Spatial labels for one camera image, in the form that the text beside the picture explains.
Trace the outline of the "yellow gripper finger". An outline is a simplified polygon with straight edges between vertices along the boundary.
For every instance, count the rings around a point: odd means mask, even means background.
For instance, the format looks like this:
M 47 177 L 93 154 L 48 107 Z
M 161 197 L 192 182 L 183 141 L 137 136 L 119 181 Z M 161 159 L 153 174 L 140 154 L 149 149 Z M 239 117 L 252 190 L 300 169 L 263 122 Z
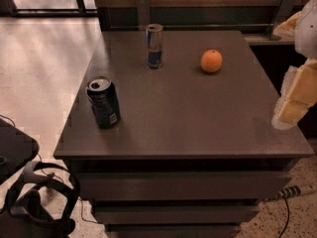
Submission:
M 307 108 L 279 98 L 273 111 L 271 125 L 278 130 L 288 130 L 296 126 L 307 112 Z
M 301 67 L 291 65 L 280 92 L 291 103 L 312 107 L 317 102 L 317 60 L 308 59 Z

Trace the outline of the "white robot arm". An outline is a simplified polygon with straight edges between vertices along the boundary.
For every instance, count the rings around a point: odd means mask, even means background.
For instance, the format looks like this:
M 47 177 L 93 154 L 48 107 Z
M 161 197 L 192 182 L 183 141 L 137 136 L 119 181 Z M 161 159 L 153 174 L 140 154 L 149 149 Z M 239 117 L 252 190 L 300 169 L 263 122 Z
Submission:
M 317 103 L 317 0 L 309 0 L 303 9 L 279 24 L 278 36 L 294 37 L 295 51 L 306 57 L 300 66 L 290 66 L 284 75 L 271 125 L 288 130 Z

